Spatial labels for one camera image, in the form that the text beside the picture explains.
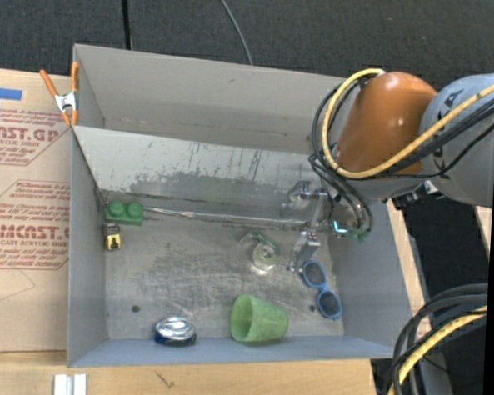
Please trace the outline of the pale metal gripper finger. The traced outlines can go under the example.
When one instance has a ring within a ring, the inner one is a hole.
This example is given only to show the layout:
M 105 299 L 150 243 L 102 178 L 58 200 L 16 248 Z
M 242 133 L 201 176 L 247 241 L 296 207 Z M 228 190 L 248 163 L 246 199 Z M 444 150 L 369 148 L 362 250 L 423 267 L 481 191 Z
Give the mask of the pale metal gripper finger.
M 308 233 L 307 231 L 299 232 L 297 240 L 294 242 L 291 253 L 289 255 L 289 262 L 287 270 L 294 272 L 298 272 L 304 263 L 303 260 L 303 251 L 304 247 L 308 241 Z
M 302 243 L 300 263 L 308 262 L 316 250 L 320 247 L 320 241 L 315 233 L 309 232 Z

